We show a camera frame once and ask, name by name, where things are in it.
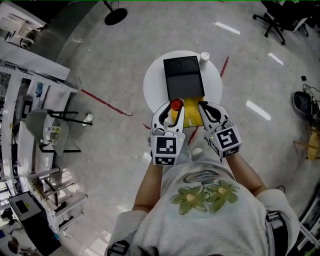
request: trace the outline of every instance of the red tape line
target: red tape line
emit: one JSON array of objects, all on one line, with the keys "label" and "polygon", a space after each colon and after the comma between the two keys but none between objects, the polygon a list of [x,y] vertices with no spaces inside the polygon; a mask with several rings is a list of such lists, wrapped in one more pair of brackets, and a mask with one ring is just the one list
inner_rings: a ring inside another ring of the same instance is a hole
[{"label": "red tape line", "polygon": [[105,102],[104,100],[98,98],[97,96],[94,96],[93,94],[91,94],[90,92],[88,92],[88,91],[86,91],[86,90],[84,90],[84,89],[81,89],[81,92],[83,92],[83,93],[91,96],[92,98],[96,99],[98,102],[101,102],[102,104],[107,105],[110,109],[113,109],[113,110],[117,111],[118,113],[120,113],[120,114],[122,114],[122,115],[126,115],[126,116],[128,116],[128,117],[132,117],[132,115],[133,115],[133,113],[132,113],[132,114],[127,114],[127,113],[121,111],[120,109],[118,109],[118,108],[110,105],[109,103],[107,103],[107,102]]},{"label": "red tape line", "polygon": [[146,129],[148,129],[148,130],[151,129],[151,127],[149,127],[148,125],[143,124],[143,126],[144,126]]},{"label": "red tape line", "polygon": [[225,70],[226,70],[228,61],[229,61],[229,56],[226,57],[226,60],[225,60],[225,62],[224,62],[224,64],[223,64],[222,70],[221,70],[221,72],[220,72],[220,77],[221,77],[221,78],[222,78],[222,76],[224,75],[224,72],[225,72]]},{"label": "red tape line", "polygon": [[195,130],[192,132],[192,134],[191,134],[191,136],[190,136],[190,139],[189,139],[189,141],[188,141],[188,146],[189,146],[190,142],[192,141],[192,139],[194,138],[194,136],[196,135],[196,132],[198,131],[198,129],[199,129],[199,126],[197,126],[197,127],[195,128]]}]

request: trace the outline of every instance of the black chair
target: black chair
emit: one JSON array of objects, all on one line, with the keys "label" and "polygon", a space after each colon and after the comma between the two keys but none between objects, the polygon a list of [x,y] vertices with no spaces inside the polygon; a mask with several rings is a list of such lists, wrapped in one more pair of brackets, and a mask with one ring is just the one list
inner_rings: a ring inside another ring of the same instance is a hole
[{"label": "black chair", "polygon": [[[281,34],[284,30],[294,31],[296,23],[301,19],[312,16],[312,11],[308,2],[300,1],[298,3],[285,2],[284,5],[280,5],[278,2],[273,1],[261,1],[266,7],[266,11],[263,17],[254,14],[253,19],[257,18],[268,23],[269,27],[266,30],[264,36],[267,38],[269,31],[274,28],[282,39],[281,44],[284,46],[286,40]],[[306,31],[308,37],[308,31],[306,30],[305,24],[302,28]]]}]

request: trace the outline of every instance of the white round table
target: white round table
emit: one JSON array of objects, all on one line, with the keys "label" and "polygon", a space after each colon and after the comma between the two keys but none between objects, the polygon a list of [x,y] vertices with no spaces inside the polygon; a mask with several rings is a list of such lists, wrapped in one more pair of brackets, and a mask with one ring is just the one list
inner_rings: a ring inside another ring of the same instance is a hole
[{"label": "white round table", "polygon": [[[169,101],[164,60],[186,56],[197,56],[198,60],[200,59],[200,54],[193,51],[171,51],[157,58],[145,73],[143,94],[148,107],[153,113]],[[222,97],[222,80],[218,70],[209,60],[205,66],[200,67],[200,71],[204,89],[204,100],[219,104]]]}]

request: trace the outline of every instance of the shoulder strap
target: shoulder strap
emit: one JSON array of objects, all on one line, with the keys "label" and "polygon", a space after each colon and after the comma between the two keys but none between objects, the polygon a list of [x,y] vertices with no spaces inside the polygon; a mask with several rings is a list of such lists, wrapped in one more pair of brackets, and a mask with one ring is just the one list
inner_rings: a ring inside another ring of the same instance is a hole
[{"label": "shoulder strap", "polygon": [[108,248],[106,256],[124,256],[129,248],[129,243],[125,240],[115,242]]},{"label": "shoulder strap", "polygon": [[288,228],[286,221],[277,211],[266,214],[266,229],[269,243],[269,256],[285,256],[288,250]]}]

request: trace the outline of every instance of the white cup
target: white cup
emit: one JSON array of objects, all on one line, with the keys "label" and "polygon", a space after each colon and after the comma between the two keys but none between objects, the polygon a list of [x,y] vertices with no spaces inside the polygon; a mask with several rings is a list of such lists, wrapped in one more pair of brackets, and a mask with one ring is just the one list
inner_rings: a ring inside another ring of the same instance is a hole
[{"label": "white cup", "polygon": [[200,55],[200,60],[199,60],[199,64],[200,65],[205,65],[207,64],[208,60],[210,58],[210,54],[207,53],[207,52],[201,52],[201,55]]},{"label": "white cup", "polygon": [[87,114],[86,118],[83,120],[83,122],[90,123],[94,119],[93,114]]}]

